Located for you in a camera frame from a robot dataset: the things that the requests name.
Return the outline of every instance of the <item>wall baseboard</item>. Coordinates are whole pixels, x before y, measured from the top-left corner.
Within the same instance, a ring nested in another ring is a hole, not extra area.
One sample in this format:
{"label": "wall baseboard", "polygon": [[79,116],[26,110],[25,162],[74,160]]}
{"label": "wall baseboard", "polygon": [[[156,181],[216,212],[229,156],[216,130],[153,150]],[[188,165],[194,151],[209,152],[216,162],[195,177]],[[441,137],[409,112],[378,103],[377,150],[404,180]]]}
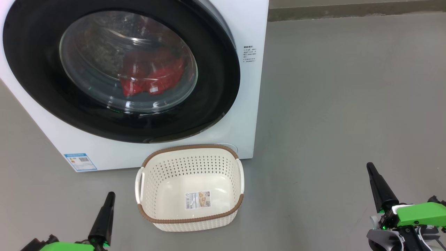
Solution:
{"label": "wall baseboard", "polygon": [[289,21],[336,17],[368,17],[412,13],[446,12],[446,0],[418,0],[371,4],[342,4],[269,9],[268,21]]}

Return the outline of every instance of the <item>washing machine door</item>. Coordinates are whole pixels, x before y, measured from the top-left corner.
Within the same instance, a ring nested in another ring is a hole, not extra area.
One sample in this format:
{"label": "washing machine door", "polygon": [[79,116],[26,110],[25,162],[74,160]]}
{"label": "washing machine door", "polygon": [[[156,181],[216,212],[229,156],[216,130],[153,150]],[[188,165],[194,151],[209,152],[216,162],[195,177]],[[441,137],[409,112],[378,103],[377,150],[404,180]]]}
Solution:
{"label": "washing machine door", "polygon": [[226,114],[240,84],[231,36],[192,0],[20,0],[3,41],[33,99],[113,140],[197,134]]}

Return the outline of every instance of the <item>barcode sticker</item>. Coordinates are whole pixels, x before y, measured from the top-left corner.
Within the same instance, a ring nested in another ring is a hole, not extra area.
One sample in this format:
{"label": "barcode sticker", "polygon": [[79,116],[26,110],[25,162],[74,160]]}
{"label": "barcode sticker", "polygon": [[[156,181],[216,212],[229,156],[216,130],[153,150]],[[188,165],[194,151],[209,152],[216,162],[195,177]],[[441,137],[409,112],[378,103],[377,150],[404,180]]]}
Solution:
{"label": "barcode sticker", "polygon": [[84,153],[65,154],[65,158],[77,172],[97,170],[90,158]]}
{"label": "barcode sticker", "polygon": [[189,192],[185,196],[186,210],[205,208],[211,206],[211,192],[201,191],[201,192]]}

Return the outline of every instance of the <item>basket handle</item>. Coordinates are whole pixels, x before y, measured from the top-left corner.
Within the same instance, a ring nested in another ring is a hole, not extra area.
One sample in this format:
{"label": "basket handle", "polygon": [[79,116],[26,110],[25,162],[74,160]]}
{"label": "basket handle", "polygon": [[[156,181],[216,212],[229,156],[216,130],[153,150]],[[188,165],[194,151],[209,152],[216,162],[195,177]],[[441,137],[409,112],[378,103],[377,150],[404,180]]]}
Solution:
{"label": "basket handle", "polygon": [[143,187],[141,187],[141,183],[144,184],[144,177],[145,177],[145,174],[142,172],[143,170],[144,170],[144,167],[141,167],[138,170],[138,173],[136,174],[136,179],[135,179],[135,198],[136,198],[136,202],[138,204],[141,204],[142,194],[144,191]]}
{"label": "basket handle", "polygon": [[245,174],[243,172],[243,165],[240,159],[237,159],[237,164],[239,165],[240,170],[240,193],[243,194],[245,192]]}

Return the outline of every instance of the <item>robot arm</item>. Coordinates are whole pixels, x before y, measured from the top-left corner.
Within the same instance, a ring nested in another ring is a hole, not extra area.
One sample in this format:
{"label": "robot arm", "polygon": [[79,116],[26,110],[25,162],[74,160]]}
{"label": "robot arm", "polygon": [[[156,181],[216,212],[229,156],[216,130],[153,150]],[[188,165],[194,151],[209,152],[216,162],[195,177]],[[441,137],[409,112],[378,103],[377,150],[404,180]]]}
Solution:
{"label": "robot arm", "polygon": [[376,212],[371,216],[373,229],[367,233],[373,251],[436,251],[441,250],[426,244],[440,242],[438,227],[446,232],[446,202],[435,196],[422,204],[400,203],[373,163],[367,163]]}

